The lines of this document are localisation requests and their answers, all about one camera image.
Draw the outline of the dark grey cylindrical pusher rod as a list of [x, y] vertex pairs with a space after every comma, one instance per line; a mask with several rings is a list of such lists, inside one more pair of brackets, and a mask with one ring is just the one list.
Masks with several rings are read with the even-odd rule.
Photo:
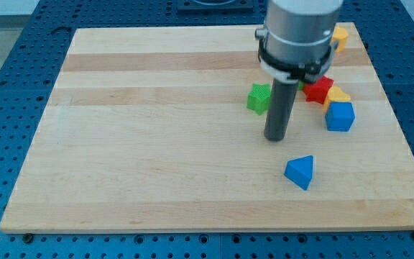
[[273, 81], [264, 127], [264, 136], [269, 141], [281, 141], [285, 137], [298, 84], [298, 81], [292, 83], [283, 83], [277, 79]]

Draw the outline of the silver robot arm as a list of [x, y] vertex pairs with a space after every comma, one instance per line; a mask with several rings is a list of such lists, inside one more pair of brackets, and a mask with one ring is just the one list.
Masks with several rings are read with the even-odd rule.
[[272, 76], [264, 136], [285, 137], [299, 83], [315, 83], [332, 64], [339, 42], [332, 41], [342, 0], [270, 0], [264, 24], [256, 29], [258, 60]]

